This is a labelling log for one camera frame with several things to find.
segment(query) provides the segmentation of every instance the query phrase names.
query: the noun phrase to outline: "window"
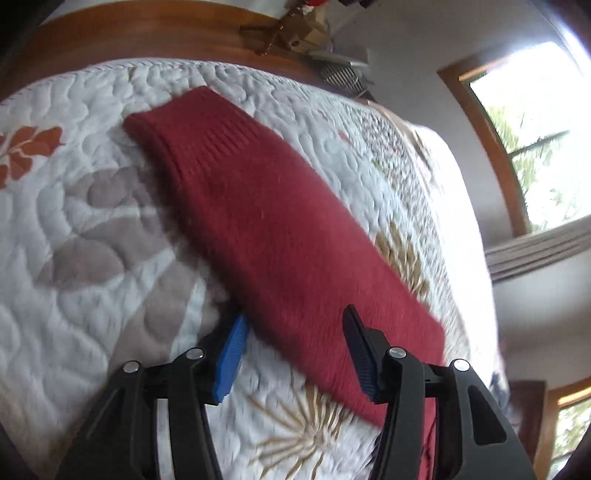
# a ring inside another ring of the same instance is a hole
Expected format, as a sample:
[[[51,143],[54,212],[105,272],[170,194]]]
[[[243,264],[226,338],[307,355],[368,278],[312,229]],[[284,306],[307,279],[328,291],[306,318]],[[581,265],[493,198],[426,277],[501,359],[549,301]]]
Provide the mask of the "window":
[[[588,88],[554,42],[467,80],[511,159],[533,231],[591,213]]]
[[[591,378],[546,395],[534,469],[539,479],[552,480],[565,466],[591,424]]]
[[[554,450],[546,480],[552,480],[566,465],[570,455],[589,428],[589,424],[591,424],[591,398],[560,410],[556,423]]]
[[[439,75],[491,159],[514,236],[591,213],[591,88],[565,49],[495,49]]]

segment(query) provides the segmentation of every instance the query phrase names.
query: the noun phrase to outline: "blue gripper pad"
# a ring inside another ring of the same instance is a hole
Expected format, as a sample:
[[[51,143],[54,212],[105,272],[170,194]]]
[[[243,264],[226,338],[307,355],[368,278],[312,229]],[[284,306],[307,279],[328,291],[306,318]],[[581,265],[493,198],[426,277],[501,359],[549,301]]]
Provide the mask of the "blue gripper pad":
[[[223,398],[230,393],[232,384],[236,380],[236,373],[238,372],[240,358],[244,352],[247,335],[248,322],[246,317],[241,314],[236,319],[217,359],[212,397],[218,403],[221,403]]]

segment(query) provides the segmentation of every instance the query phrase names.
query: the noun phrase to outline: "white quilt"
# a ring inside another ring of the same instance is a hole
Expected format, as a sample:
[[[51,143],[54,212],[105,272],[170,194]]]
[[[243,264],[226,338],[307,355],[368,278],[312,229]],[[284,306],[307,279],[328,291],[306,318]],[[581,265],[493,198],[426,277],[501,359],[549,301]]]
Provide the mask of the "white quilt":
[[[441,322],[446,362],[468,359],[485,384],[496,368],[478,228],[436,134],[413,130],[425,139],[418,148],[370,107],[246,67],[94,66],[0,104],[0,421],[42,478],[53,477],[109,371],[127,359],[175,358],[211,331],[228,299],[170,221],[150,164],[121,128],[130,113],[201,85],[312,165]],[[350,480],[371,468],[378,429],[252,334],[231,394],[208,413],[226,479]],[[161,473],[172,478],[159,425]]]

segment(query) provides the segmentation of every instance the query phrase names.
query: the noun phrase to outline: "ribbed cuff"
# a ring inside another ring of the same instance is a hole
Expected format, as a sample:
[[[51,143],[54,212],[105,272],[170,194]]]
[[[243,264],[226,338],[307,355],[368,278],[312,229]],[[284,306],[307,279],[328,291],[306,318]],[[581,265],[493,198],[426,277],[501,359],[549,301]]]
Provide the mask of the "ribbed cuff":
[[[238,155],[270,131],[208,87],[199,87],[149,112],[133,113],[126,132],[173,170],[211,173],[221,159]]]

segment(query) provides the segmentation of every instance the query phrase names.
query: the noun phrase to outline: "white wall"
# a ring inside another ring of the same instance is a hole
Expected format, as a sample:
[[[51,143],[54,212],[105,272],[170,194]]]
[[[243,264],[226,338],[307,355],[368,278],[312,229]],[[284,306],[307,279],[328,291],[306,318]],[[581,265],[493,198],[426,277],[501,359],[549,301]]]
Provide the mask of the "white wall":
[[[570,385],[591,376],[591,328],[511,351],[505,362],[511,380],[546,380],[548,388]]]
[[[124,0],[66,0],[47,19],[63,17],[66,14],[82,10],[83,8],[95,7],[100,4],[108,4]],[[232,5],[257,12],[268,17],[281,18],[286,12],[286,5],[292,5],[293,0],[205,0],[219,4]],[[345,24],[353,20],[360,12],[365,11],[358,3],[345,7],[338,0],[330,0],[327,10],[327,20],[332,32],[338,31]]]
[[[507,41],[555,38],[527,0],[379,0],[339,31],[337,46],[370,49],[379,103],[437,131],[456,156],[485,246],[511,237],[491,164],[438,69]]]
[[[591,376],[591,251],[495,284],[511,380],[562,387]]]

